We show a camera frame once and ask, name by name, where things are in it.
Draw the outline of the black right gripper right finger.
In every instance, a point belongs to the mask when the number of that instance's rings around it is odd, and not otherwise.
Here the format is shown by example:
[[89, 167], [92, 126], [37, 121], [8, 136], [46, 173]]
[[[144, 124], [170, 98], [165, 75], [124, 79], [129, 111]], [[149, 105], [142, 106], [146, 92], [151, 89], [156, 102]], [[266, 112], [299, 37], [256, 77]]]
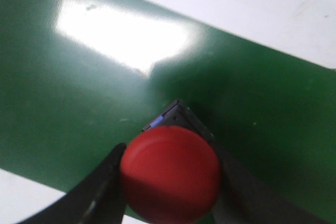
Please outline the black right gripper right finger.
[[277, 195], [218, 142], [211, 147], [222, 173], [220, 195], [212, 210], [215, 223], [326, 222]]

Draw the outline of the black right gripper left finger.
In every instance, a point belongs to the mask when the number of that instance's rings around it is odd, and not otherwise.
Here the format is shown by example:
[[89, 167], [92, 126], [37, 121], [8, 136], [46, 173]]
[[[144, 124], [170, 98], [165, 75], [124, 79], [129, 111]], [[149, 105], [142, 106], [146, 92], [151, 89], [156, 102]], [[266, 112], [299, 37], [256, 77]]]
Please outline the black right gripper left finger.
[[126, 144], [117, 144], [78, 185], [20, 223], [121, 223], [126, 202], [119, 164]]

